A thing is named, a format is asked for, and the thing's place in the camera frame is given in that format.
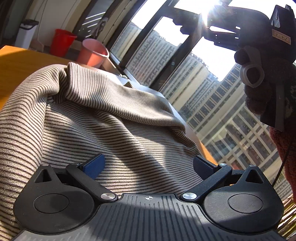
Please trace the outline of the dark gloved right hand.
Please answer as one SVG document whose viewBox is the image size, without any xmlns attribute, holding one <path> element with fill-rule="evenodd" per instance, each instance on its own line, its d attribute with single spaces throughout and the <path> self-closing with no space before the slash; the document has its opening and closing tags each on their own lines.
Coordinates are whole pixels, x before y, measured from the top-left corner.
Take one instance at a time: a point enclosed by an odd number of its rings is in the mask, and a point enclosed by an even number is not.
<svg viewBox="0 0 296 241">
<path fill-rule="evenodd" d="M 251 113 L 260 116 L 261 122 L 282 132 L 295 130 L 295 65 L 281 58 L 262 60 L 264 79 L 255 88 L 245 85 L 245 104 Z M 283 127 L 275 126 L 276 88 L 283 86 L 285 91 L 284 106 L 280 111 L 285 113 Z"/>
</svg>

